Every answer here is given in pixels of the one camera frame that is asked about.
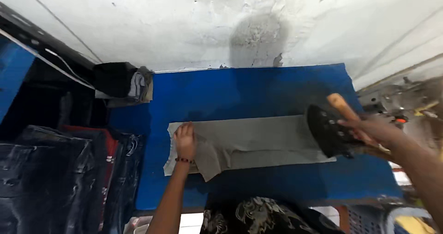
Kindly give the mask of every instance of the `blue table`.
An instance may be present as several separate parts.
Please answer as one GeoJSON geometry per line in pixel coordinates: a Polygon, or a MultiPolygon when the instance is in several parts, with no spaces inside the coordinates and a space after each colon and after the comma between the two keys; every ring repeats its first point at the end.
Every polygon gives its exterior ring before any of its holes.
{"type": "MultiPolygon", "coordinates": [[[[110,119],[117,129],[148,136],[136,208],[155,209],[168,183],[163,164],[169,155],[170,122],[299,115],[311,103],[327,104],[331,93],[340,93],[362,111],[344,64],[155,74],[153,101],[116,108],[110,119]]],[[[209,192],[306,205],[401,197],[388,163],[366,155],[351,160],[339,157],[331,163],[225,171],[208,183],[201,175],[191,174],[184,210],[202,209],[209,192]]]]}

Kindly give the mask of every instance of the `black patterned fabric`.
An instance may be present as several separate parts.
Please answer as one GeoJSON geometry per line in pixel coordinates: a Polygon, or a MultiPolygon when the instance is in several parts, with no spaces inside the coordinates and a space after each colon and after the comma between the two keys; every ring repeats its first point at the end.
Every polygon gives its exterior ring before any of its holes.
{"type": "Polygon", "coordinates": [[[201,234],[343,234],[331,220],[315,210],[263,197],[241,202],[209,200],[203,217],[201,234]]]}

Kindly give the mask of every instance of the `beaded bracelet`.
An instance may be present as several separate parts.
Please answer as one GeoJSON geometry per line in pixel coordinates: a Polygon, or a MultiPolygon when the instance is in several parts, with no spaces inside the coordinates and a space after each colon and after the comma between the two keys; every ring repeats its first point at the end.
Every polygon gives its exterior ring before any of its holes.
{"type": "Polygon", "coordinates": [[[189,160],[189,159],[181,158],[181,157],[177,157],[177,158],[175,158],[175,161],[182,161],[182,162],[187,162],[187,163],[191,163],[191,164],[194,163],[193,160],[189,160]]]}

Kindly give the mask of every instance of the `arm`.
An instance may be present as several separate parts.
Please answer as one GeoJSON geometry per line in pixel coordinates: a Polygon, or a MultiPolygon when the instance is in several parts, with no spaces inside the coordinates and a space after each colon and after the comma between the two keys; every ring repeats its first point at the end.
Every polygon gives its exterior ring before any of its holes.
{"type": "MultiPolygon", "coordinates": [[[[174,133],[177,154],[180,158],[192,160],[195,155],[194,127],[184,123],[174,133]]],[[[183,206],[183,191],[190,164],[177,161],[162,200],[154,213],[147,234],[177,234],[183,206]]]]}
{"type": "Polygon", "coordinates": [[[391,150],[392,156],[411,179],[435,223],[443,230],[443,163],[438,157],[424,150],[392,124],[376,119],[340,124],[366,132],[391,150]]]}

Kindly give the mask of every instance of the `hand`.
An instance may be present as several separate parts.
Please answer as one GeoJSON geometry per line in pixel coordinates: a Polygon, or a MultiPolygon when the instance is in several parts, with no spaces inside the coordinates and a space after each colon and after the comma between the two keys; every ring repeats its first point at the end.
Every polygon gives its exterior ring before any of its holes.
{"type": "Polygon", "coordinates": [[[398,146],[403,141],[409,139],[401,129],[398,129],[394,124],[387,123],[379,117],[370,117],[369,119],[362,121],[339,120],[338,123],[365,132],[375,141],[387,148],[398,146]]]}
{"type": "Polygon", "coordinates": [[[192,122],[183,123],[174,133],[177,155],[180,158],[193,160],[195,156],[194,125],[192,122]]]}

